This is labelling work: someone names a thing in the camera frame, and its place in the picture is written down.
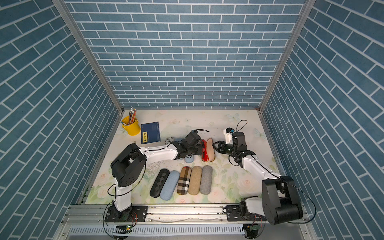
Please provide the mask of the light blue case white sunglasses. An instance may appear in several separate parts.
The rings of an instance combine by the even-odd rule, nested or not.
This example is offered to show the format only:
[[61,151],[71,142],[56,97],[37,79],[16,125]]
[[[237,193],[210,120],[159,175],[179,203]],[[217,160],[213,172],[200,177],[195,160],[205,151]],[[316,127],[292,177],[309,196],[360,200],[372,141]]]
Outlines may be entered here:
[[193,163],[194,162],[194,160],[195,160],[195,158],[194,158],[194,156],[186,156],[185,158],[184,158],[184,161],[186,162],[186,163]]

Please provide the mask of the beige case purple glasses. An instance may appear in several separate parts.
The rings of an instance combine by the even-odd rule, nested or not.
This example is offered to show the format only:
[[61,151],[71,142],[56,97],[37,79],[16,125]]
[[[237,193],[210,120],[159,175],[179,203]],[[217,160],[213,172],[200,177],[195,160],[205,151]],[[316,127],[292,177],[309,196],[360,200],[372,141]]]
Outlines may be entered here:
[[190,195],[197,195],[200,192],[200,184],[202,178],[202,168],[199,166],[195,166],[192,168],[190,183],[188,188],[188,193]]

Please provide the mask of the flag pattern glasses case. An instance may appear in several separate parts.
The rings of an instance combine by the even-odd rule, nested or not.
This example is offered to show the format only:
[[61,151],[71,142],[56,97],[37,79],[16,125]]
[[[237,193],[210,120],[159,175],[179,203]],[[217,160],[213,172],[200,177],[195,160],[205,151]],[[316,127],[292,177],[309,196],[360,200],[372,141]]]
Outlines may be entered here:
[[165,139],[165,144],[168,145],[168,144],[171,144],[174,141],[175,141],[175,139],[173,137],[168,137],[168,138]]

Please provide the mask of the plaid beige glasses case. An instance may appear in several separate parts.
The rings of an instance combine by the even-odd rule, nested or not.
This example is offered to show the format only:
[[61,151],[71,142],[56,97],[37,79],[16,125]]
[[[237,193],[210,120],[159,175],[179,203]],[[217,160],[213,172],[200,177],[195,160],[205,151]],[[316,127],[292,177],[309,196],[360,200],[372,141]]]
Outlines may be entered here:
[[177,194],[184,196],[188,193],[192,169],[183,167],[177,184]]

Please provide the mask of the light blue denim case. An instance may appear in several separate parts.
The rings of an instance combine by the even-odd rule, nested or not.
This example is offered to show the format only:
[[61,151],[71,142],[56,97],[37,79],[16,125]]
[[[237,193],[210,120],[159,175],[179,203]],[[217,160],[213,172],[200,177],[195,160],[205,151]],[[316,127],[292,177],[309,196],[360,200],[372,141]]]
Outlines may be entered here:
[[162,200],[169,201],[172,198],[175,188],[177,187],[179,178],[180,178],[180,173],[178,171],[170,172],[160,194],[160,198]]

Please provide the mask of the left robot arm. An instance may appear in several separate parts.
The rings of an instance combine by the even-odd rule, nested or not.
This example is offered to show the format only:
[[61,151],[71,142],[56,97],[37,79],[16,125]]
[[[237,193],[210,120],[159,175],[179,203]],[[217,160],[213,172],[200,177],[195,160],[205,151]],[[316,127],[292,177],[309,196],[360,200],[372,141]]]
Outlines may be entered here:
[[186,156],[201,155],[202,139],[199,130],[191,130],[181,141],[174,141],[160,147],[144,148],[136,144],[128,145],[111,163],[115,180],[114,207],[123,212],[132,206],[132,184],[140,182],[139,176],[145,171],[146,164],[160,161],[179,160]]

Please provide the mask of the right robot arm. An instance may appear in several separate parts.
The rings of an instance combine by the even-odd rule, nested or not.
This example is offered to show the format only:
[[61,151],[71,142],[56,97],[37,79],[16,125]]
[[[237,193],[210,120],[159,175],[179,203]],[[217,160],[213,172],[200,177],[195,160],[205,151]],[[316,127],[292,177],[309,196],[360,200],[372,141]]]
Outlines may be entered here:
[[264,215],[271,225],[302,219],[304,213],[294,180],[277,174],[248,150],[244,133],[229,132],[225,138],[212,143],[215,151],[233,158],[241,168],[262,181],[262,197],[247,198],[246,210]]

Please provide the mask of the black glasses case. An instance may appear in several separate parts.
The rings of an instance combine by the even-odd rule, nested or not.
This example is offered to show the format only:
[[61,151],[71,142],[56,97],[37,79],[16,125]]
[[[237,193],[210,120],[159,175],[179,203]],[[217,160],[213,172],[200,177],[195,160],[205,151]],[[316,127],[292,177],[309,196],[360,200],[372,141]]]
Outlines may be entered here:
[[161,169],[155,178],[154,184],[150,190],[150,196],[152,198],[158,198],[161,194],[161,191],[164,187],[164,184],[170,174],[170,171],[167,169]]

